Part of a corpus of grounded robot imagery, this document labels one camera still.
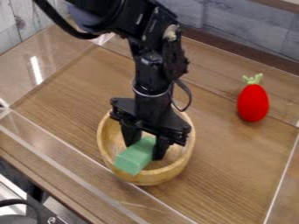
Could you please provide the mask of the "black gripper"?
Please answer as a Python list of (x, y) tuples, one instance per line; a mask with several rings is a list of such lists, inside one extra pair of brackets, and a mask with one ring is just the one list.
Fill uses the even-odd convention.
[(125, 146), (141, 138), (141, 132), (156, 136), (153, 161), (164, 158), (170, 144), (184, 146), (192, 127), (172, 107), (172, 91), (158, 95), (136, 94), (133, 98), (113, 97), (109, 116), (118, 121)]

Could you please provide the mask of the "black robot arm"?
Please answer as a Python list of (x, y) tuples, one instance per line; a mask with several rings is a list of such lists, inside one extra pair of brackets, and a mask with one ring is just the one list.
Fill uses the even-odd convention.
[(154, 0), (64, 0), (74, 21), (69, 24), (46, 0), (32, 0), (52, 22), (74, 38), (94, 39), (113, 32), (125, 39), (134, 61), (132, 98), (113, 98), (109, 117), (118, 121), (125, 145), (144, 132), (154, 136), (152, 159), (172, 144), (185, 145), (192, 127), (178, 117), (173, 88), (188, 87), (182, 31), (174, 13)]

